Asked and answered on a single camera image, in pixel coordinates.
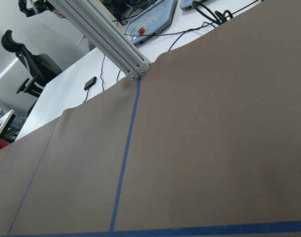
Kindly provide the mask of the brown table mat blue grid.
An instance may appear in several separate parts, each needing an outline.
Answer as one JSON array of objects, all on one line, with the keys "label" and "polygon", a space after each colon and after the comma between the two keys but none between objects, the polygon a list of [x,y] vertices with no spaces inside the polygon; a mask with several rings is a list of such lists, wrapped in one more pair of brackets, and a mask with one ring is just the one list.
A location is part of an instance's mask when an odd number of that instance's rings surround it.
[{"label": "brown table mat blue grid", "polygon": [[301,0],[266,0],[0,150],[0,237],[301,237]]}]

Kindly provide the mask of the small black device on table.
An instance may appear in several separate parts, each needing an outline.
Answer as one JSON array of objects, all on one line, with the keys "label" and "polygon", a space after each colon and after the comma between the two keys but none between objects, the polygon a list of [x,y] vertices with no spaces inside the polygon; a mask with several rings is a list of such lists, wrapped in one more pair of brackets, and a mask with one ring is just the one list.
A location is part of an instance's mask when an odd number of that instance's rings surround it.
[{"label": "small black device on table", "polygon": [[97,81],[97,77],[92,77],[89,81],[87,81],[84,85],[84,90],[88,90],[92,87]]}]

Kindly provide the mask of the teach pendant red button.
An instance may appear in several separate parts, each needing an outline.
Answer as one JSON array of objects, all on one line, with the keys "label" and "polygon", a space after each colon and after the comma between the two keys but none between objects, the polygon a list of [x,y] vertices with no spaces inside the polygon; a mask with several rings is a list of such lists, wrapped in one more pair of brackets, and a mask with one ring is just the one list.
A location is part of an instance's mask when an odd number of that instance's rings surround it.
[{"label": "teach pendant red button", "polygon": [[159,0],[126,24],[124,35],[141,45],[167,29],[173,20],[176,0]]}]

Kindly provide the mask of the black office chair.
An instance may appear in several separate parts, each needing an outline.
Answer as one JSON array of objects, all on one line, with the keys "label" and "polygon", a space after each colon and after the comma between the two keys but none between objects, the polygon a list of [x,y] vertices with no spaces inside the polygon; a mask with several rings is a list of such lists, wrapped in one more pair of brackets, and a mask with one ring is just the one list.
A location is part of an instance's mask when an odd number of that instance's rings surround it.
[{"label": "black office chair", "polygon": [[62,69],[47,54],[32,54],[23,43],[18,43],[12,38],[12,31],[7,30],[2,38],[3,48],[15,53],[18,60],[28,70],[31,78],[25,79],[18,87],[16,93],[27,93],[39,98],[45,86],[62,73]]}]

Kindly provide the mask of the aluminium frame post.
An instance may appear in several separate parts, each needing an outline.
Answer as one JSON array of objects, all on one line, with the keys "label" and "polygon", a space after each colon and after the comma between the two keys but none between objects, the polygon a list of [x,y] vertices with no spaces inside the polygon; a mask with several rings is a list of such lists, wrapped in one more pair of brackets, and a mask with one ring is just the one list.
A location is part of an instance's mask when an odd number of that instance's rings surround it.
[{"label": "aluminium frame post", "polygon": [[127,77],[135,79],[150,70],[150,60],[115,26],[100,1],[51,0],[50,3]]}]

